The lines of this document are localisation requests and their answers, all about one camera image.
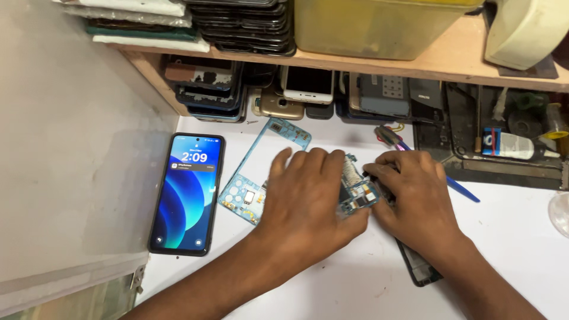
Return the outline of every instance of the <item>phone screen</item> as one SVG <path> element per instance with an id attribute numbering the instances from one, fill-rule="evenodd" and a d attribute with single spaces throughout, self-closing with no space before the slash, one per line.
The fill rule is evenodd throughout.
<path id="1" fill-rule="evenodd" d="M 331 70 L 289 67 L 286 88 L 287 90 L 332 94 Z"/>
<path id="2" fill-rule="evenodd" d="M 175 135 L 152 225 L 154 251 L 204 251 L 224 140 Z"/>

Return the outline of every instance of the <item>wooden shelf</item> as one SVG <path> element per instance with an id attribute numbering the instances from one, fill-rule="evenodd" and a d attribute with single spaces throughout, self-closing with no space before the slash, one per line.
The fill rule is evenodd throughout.
<path id="1" fill-rule="evenodd" d="M 498 87 L 569 92 L 569 71 L 558 65 L 556 65 L 556 67 L 559 78 L 555 80 L 499 76 L 496 66 L 485 62 L 483 59 L 485 42 L 486 27 L 482 16 L 464 16 L 457 20 L 439 39 L 433 42 L 421 56 L 413 61 L 350 58 L 345 56 L 315 54 L 302 50 L 298 50 L 293 57 L 280 57 L 220 52 L 214 47 L 212 47 L 210 52 L 202 53 L 123 44 L 107 44 L 107 46 L 119 49 L 125 52 L 125 54 L 129 51 L 154 54 L 177 54 L 494 85 Z M 149 79 L 149 81 L 160 91 L 157 85 L 161 86 L 161 83 L 155 84 L 151 79 Z"/>

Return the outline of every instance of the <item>glue bottle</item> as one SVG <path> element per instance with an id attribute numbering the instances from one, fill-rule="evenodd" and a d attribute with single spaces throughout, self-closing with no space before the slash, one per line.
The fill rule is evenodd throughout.
<path id="1" fill-rule="evenodd" d="M 557 152 L 549 151 L 543 144 L 534 144 L 531 139 L 502 132 L 499 128 L 484 128 L 482 154 L 493 157 L 538 160 L 559 158 Z"/>

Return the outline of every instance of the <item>hand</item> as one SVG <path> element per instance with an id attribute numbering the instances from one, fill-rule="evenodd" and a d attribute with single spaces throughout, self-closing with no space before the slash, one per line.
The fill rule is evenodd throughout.
<path id="1" fill-rule="evenodd" d="M 344 220 L 336 216 L 343 151 L 299 151 L 285 168 L 291 153 L 285 149 L 273 161 L 263 216 L 250 234 L 270 248 L 269 259 L 282 272 L 281 283 L 362 234 L 370 211 L 359 210 Z"/>
<path id="2" fill-rule="evenodd" d="M 391 166 L 395 164 L 399 173 Z M 392 210 L 385 200 L 373 213 L 380 225 L 427 260 L 448 254 L 465 236 L 456 222 L 443 166 L 425 151 L 389 151 L 364 170 L 397 197 Z"/>

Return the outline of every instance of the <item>white wall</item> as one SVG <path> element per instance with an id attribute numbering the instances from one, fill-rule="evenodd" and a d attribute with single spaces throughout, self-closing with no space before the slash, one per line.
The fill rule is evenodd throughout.
<path id="1" fill-rule="evenodd" d="M 1 314 L 3 295 L 145 259 L 178 117 L 55 3 L 3 0 L 0 30 Z"/>

